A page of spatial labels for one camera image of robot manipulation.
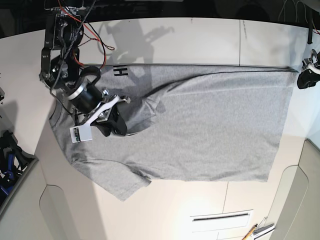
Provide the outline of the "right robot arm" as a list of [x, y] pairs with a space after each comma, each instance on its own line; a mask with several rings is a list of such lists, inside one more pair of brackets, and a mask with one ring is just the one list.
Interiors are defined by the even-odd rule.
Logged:
[[72, 117], [69, 129], [73, 143], [92, 140], [92, 127], [108, 137], [125, 136], [127, 125], [118, 111], [118, 103], [129, 103], [126, 96], [109, 95], [100, 91], [96, 83], [101, 79], [102, 67], [80, 62], [79, 47], [85, 30], [97, 41], [102, 50], [112, 47], [104, 44], [99, 34], [87, 21], [95, 6], [86, 7], [82, 0], [46, 0], [44, 8], [53, 13], [46, 20], [44, 47], [41, 51], [39, 79], [49, 89], [65, 113]]

